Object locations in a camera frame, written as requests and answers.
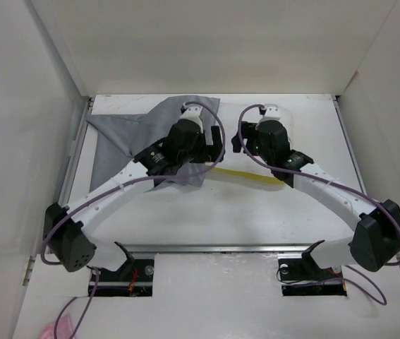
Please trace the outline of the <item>white pillow yellow edge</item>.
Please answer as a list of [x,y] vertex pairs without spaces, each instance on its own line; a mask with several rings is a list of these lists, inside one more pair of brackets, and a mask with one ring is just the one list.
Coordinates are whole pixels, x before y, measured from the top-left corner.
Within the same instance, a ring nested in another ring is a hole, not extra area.
[[[268,169],[253,162],[247,155],[234,153],[232,150],[231,139],[237,133],[239,115],[249,105],[252,104],[220,102],[218,116],[226,132],[226,152],[223,161],[206,174],[207,178],[252,185],[263,189],[280,190],[284,187],[284,183],[273,177]],[[286,128],[289,143],[293,145],[293,115],[287,108],[277,106],[281,112],[279,122]],[[243,121],[258,123],[260,118],[259,109],[253,108],[245,113]]]

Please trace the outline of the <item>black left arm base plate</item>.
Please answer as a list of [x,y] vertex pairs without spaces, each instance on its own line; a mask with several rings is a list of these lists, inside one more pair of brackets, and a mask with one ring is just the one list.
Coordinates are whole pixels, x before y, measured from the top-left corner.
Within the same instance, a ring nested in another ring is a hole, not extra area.
[[126,256],[126,262],[117,271],[99,270],[96,290],[96,275],[90,274],[88,295],[95,297],[151,297],[154,279],[154,254],[132,253],[117,243]]

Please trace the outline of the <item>grey pillowcase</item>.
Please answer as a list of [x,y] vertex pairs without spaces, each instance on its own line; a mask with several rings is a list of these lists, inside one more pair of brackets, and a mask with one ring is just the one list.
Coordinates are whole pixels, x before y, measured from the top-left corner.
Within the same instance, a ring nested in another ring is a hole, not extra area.
[[215,113],[219,110],[219,98],[181,95],[168,97],[144,114],[90,116],[88,124],[97,130],[90,190],[118,174],[137,153],[167,136],[181,117],[181,106],[190,101],[207,105]]

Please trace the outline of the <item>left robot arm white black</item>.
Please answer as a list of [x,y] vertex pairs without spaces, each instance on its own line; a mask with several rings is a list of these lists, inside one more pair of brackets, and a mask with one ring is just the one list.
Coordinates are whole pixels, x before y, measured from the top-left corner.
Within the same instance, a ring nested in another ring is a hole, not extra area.
[[169,134],[141,150],[123,169],[84,198],[45,212],[43,247],[56,255],[56,264],[68,272],[84,267],[106,269],[113,278],[124,280],[134,259],[118,241],[95,238],[95,230],[112,214],[134,198],[163,182],[189,178],[178,171],[188,163],[215,166],[224,156],[222,124],[211,127],[212,143],[207,144],[199,120],[179,119]]

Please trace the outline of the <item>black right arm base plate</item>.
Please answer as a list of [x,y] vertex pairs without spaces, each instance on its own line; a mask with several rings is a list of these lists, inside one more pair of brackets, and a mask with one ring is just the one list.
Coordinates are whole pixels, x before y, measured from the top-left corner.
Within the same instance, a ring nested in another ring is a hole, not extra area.
[[276,276],[284,297],[347,296],[341,267],[320,268],[311,257],[313,249],[322,242],[301,253],[278,255]]

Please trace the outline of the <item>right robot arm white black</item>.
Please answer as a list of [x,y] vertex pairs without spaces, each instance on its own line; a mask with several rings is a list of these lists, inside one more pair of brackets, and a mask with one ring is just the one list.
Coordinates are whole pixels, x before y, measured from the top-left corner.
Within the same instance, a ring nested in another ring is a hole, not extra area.
[[351,237],[321,239],[302,253],[301,270],[317,278],[326,268],[359,265],[377,272],[400,252],[400,207],[380,203],[329,176],[314,160],[291,148],[277,120],[241,121],[231,140],[235,153],[244,152],[286,185],[315,199],[352,230]]

